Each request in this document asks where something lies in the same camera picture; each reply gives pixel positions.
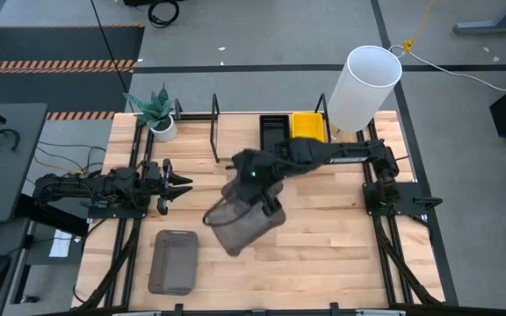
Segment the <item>white paper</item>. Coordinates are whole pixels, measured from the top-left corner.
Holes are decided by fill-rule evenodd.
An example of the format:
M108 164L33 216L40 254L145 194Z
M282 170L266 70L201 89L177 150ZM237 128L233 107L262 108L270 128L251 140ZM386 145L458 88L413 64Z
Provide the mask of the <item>white paper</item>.
M64 233L63 231L56 229L54 238L56 239L52 242L52 248L50 249L49 256L54 258L67 257L69 253L69 243L71 242L71 234Z

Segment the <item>green plant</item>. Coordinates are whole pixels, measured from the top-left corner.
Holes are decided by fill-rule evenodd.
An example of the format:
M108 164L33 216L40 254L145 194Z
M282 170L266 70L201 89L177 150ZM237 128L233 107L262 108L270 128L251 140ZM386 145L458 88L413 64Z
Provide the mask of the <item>green plant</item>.
M164 131L169 128L171 123L169 113L173 110L175 100L169 100L165 84L159 91L159 94L156 94L154 91L151 92L150 101L142 101L127 93L123 93L122 95L128 102L140 108L142 114L138 114L137 118L145 122L149 128L153 128L156 131Z

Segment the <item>yellow container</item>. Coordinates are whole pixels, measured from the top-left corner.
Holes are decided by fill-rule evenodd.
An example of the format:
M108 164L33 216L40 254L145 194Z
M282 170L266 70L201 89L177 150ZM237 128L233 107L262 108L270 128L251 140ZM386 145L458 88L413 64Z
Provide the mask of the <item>yellow container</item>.
M292 137L311 137L325 142L320 113L292 113Z

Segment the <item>gray tray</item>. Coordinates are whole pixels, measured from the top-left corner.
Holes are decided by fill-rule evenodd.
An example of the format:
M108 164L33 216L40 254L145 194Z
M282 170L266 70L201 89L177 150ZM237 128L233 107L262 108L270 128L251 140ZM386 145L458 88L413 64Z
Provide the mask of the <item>gray tray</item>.
M194 232L162 230L155 237L148 290L153 294L187 295L197 275L199 237Z

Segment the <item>wooden table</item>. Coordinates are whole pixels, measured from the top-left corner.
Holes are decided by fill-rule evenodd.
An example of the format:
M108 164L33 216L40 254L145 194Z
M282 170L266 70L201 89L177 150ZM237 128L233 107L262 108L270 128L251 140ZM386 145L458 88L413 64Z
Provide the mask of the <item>wooden table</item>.
M328 309L330 302L338 302L341 308L387 306L372 219L366 215L361 190L365 180L361 164L326 165L286 180L279 195L286 223L245 248L239 257L228 256L212 230L202 225L203 213L234 176L234 171L224 168L228 159L245 147L259 147L258 116L243 112L219 116L218 164L210 147L207 120L178 121L178 135L172 142L154 143L152 160L170 158L176 173L194 181L194 189L169 204L167 216L157 213L156 198L152 198L141 224L131 311L171 311L176 303L183 303L185 310ZM128 164L134 126L132 114L114 117L103 170ZM376 128L396 157L407 154L395 111L378 112ZM140 153L145 135L142 133ZM356 141L354 134L336 137ZM398 181L411 181L409 161L398 163ZM408 266L433 296L443 300L427 229L407 217L398 217L397 223ZM116 219L107 220L86 242L76 286L81 298L90 295L111 265L117 225ZM197 281L187 296L148 291L155 236L163 229L191 230L199 236ZM399 278L391 266L401 302ZM124 275L121 271L117 280L115 304L119 304Z

